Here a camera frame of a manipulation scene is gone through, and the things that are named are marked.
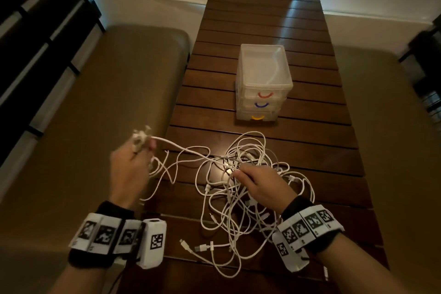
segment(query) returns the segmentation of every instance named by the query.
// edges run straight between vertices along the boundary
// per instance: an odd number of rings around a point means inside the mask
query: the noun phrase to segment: brown cushion
[[[107,198],[110,152],[145,124],[165,135],[188,52],[184,31],[108,29],[0,204],[0,243],[67,250]]]

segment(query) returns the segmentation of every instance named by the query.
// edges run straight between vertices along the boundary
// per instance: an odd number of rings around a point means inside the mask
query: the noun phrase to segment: forearm
[[[67,265],[49,294],[101,294],[106,269],[76,269]]]
[[[343,293],[408,293],[386,268],[343,234],[317,256]]]

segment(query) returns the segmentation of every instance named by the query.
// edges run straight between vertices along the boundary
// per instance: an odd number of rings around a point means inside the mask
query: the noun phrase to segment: red drawer handle
[[[260,92],[259,93],[257,93],[257,95],[259,96],[259,97],[261,97],[262,99],[266,99],[266,98],[269,98],[270,96],[272,96],[274,93],[273,92],[271,92],[269,95],[267,95],[267,96],[262,96],[261,94],[260,94]]]

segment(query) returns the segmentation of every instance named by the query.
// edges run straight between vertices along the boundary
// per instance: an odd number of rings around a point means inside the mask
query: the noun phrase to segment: tangled white cable
[[[260,140],[258,140],[257,138],[254,138],[254,137],[245,137],[246,135],[250,135],[250,134],[256,134],[258,136],[261,136],[263,138],[263,142],[261,142]],[[161,184],[161,181],[162,181],[165,174],[168,175],[170,182],[172,184],[174,184],[176,181],[176,178],[177,178],[180,163],[197,162],[197,161],[203,160],[203,162],[201,163],[201,165],[199,166],[199,168],[196,172],[196,177],[195,177],[196,190],[199,192],[199,194],[201,194],[201,196],[204,197],[204,203],[202,206],[200,222],[201,222],[202,227],[206,230],[217,230],[219,228],[225,230],[228,234],[229,241],[228,241],[228,243],[219,244],[219,245],[215,245],[213,242],[210,242],[210,245],[202,244],[202,245],[197,246],[195,248],[196,252],[206,251],[206,250],[210,249],[212,261],[198,255],[195,251],[193,251],[190,248],[190,246],[185,241],[181,240],[180,242],[181,242],[182,247],[184,247],[184,249],[186,251],[190,252],[192,255],[196,256],[197,258],[201,259],[202,261],[213,265],[217,269],[217,271],[226,278],[234,278],[236,275],[239,274],[239,271],[242,267],[242,259],[250,259],[250,258],[254,257],[255,255],[257,255],[260,252],[260,250],[262,250],[262,248],[264,247],[264,245],[268,241],[272,242],[271,235],[276,230],[277,224],[281,220],[280,217],[277,216],[275,212],[273,212],[275,220],[272,223],[265,222],[265,220],[270,217],[270,213],[267,212],[266,208],[259,207],[260,209],[258,209],[257,202],[248,194],[248,190],[246,189],[246,187],[242,186],[239,183],[239,181],[236,180],[232,176],[232,172],[234,170],[237,170],[239,168],[240,164],[251,163],[253,165],[268,165],[268,166],[276,169],[276,171],[278,172],[278,174],[281,177],[288,178],[288,184],[291,184],[294,181],[294,182],[298,182],[302,185],[302,189],[301,189],[301,192],[299,193],[299,195],[303,194],[303,192],[305,191],[305,183],[306,183],[310,188],[311,202],[314,202],[314,200],[315,200],[314,190],[313,190],[308,178],[306,178],[300,172],[290,171],[290,166],[288,163],[278,162],[277,158],[276,158],[275,162],[272,161],[272,159],[269,157],[269,155],[267,153],[268,152],[271,152],[272,154],[274,154],[274,153],[271,150],[266,148],[266,139],[265,139],[265,136],[261,132],[251,131],[251,132],[247,132],[247,133],[240,135],[229,146],[229,148],[225,152],[224,156],[212,156],[210,148],[208,148],[208,147],[192,146],[192,147],[184,148],[184,147],[181,147],[181,146],[175,144],[174,142],[171,142],[171,141],[166,140],[164,138],[149,136],[146,133],[144,133],[143,131],[138,132],[136,130],[134,131],[134,134],[133,134],[133,140],[134,140],[133,150],[134,150],[134,152],[138,152],[140,150],[140,146],[142,147],[142,145],[144,144],[144,142],[146,141],[146,139],[148,137],[151,137],[151,138],[158,140],[158,141],[163,141],[163,142],[169,143],[169,144],[177,147],[178,149],[180,149],[180,152],[176,158],[176,161],[168,166],[166,166],[166,162],[169,157],[169,151],[165,151],[166,156],[165,156],[165,159],[163,162],[161,162],[157,157],[152,158],[152,163],[156,162],[157,166],[154,170],[152,170],[150,176],[151,177],[156,176],[156,175],[160,174],[161,172],[162,172],[162,174],[159,177],[157,186],[156,186],[155,190],[153,191],[152,195],[150,197],[148,197],[147,199],[141,199],[141,201],[150,200],[154,196],[154,194],[156,193],[156,191],[159,187],[159,184]],[[199,152],[196,152],[195,150],[192,150],[194,148],[206,149],[208,151],[208,154],[203,155]],[[193,155],[199,156],[200,158],[193,159],[193,160],[179,160],[179,157],[183,153],[191,153]],[[209,165],[209,168],[208,168],[207,174],[206,174],[205,190],[201,191],[199,189],[197,181],[198,181],[198,175],[204,165]],[[211,171],[213,165],[217,166],[219,169],[222,170],[221,181],[215,181],[215,182],[209,181],[210,171]],[[173,168],[174,166],[176,166],[176,170],[175,170],[174,177],[172,177],[169,170],[171,168]],[[218,197],[218,196],[223,196],[227,199],[227,202],[222,209],[217,209],[212,205],[212,199],[214,197]],[[207,197],[208,197],[208,204],[209,204],[210,210],[220,217],[220,219],[218,220],[218,219],[216,219],[216,217],[212,213],[210,213],[211,219],[214,222],[213,227],[207,227],[203,221],[203,216],[204,216],[204,211],[205,211],[205,203],[206,203]],[[238,206],[242,210],[242,216],[239,216],[240,217],[239,223],[237,223],[233,219],[233,209],[236,206]],[[240,236],[251,234],[254,230],[258,230],[258,231],[262,232],[263,236],[265,237],[265,240],[263,241],[262,245],[257,249],[257,251],[254,252],[253,254],[251,254],[249,256],[240,255],[240,253],[237,249],[237,241],[239,240]],[[216,263],[214,260],[214,249],[215,248],[226,248],[226,247],[228,247],[229,251],[232,252],[232,256],[231,256],[230,260],[228,262],[222,263],[222,264]],[[220,270],[219,267],[229,265],[230,263],[233,262],[235,257],[238,258],[238,260],[239,260],[239,267],[238,267],[236,273],[233,275],[224,274]]]

